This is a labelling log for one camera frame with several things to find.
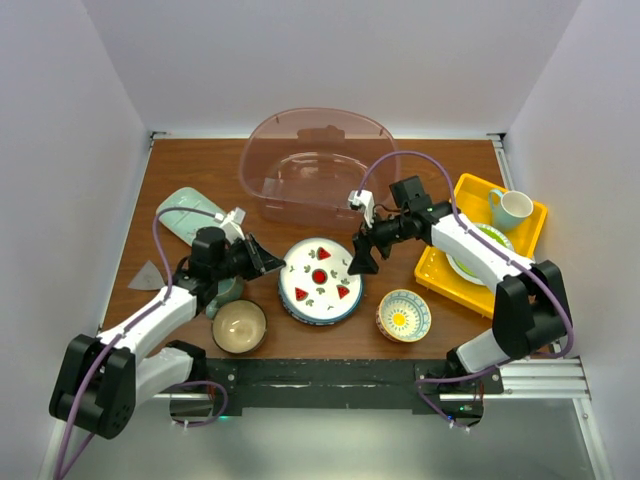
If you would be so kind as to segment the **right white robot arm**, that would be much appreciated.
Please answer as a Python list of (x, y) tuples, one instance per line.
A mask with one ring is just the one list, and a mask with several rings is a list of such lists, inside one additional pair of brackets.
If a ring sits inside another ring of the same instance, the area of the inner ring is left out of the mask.
[(536, 263), (484, 235), (454, 200), (435, 203), (418, 177), (391, 185), (397, 213), (375, 211), (371, 192), (348, 196), (363, 216), (353, 237), (352, 275), (374, 275), (379, 267), (371, 251), (388, 258), (393, 245), (415, 239), (461, 261), (494, 296), (492, 326), (452, 349), (445, 379), (459, 393), (469, 392), (490, 368), (522, 359), (560, 338), (572, 339), (572, 324), (559, 268)]

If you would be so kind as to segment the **watermelon plate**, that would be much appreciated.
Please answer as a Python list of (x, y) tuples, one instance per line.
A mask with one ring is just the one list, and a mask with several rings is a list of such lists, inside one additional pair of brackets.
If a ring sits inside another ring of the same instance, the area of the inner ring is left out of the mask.
[(357, 310), (363, 290), (350, 292), (344, 298), (320, 300), (308, 296), (297, 301), (294, 295), (285, 295), (278, 291), (284, 309), (294, 319), (313, 326), (329, 326), (346, 320)]
[(321, 237), (301, 240), (287, 251), (284, 261), (278, 291), (294, 295), (297, 301), (308, 296), (329, 301), (360, 289), (364, 291), (362, 277), (348, 274), (351, 253), (334, 240)]

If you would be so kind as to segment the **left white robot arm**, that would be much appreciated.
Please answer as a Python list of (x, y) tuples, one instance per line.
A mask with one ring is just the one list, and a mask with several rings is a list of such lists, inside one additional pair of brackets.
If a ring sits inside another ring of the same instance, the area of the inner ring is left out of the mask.
[(168, 335), (197, 317), (218, 294), (220, 282), (254, 280), (283, 268), (283, 259), (252, 235), (227, 240), (218, 227), (200, 229), (172, 281), (121, 324), (67, 346), (49, 413), (105, 439), (119, 435), (137, 406), (179, 386), (200, 390), (207, 380), (205, 351)]

